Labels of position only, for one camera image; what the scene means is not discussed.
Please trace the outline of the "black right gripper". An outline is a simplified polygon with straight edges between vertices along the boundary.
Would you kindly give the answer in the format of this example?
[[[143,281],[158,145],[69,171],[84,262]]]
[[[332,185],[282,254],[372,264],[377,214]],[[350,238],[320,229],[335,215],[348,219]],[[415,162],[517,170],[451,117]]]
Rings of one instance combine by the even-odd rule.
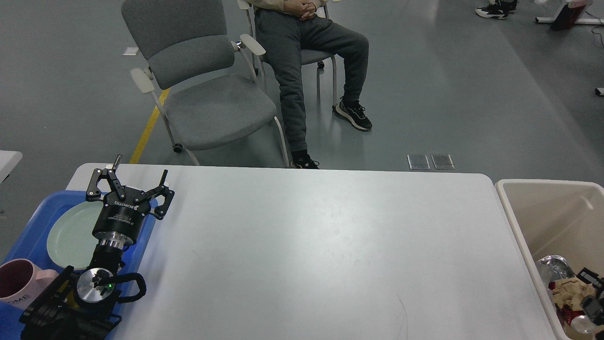
[[[602,289],[604,280],[598,273],[583,267],[578,273],[577,278],[585,284],[591,284],[595,289]],[[580,303],[581,308],[587,318],[597,326],[604,324],[604,293],[598,292],[596,295],[586,296]]]

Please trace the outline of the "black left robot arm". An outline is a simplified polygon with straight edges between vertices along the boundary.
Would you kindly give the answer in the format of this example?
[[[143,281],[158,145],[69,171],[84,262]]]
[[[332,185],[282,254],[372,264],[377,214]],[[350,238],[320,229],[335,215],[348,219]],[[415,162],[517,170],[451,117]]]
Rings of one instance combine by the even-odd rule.
[[[121,322],[115,305],[145,296],[141,274],[121,273],[123,254],[136,244],[147,215],[165,217],[175,192],[166,182],[168,170],[148,191],[122,185],[120,161],[118,155],[113,164],[96,168],[86,191],[87,202],[103,204],[92,230],[98,244],[91,262],[82,273],[69,265],[26,308],[19,318],[22,340],[103,340]]]

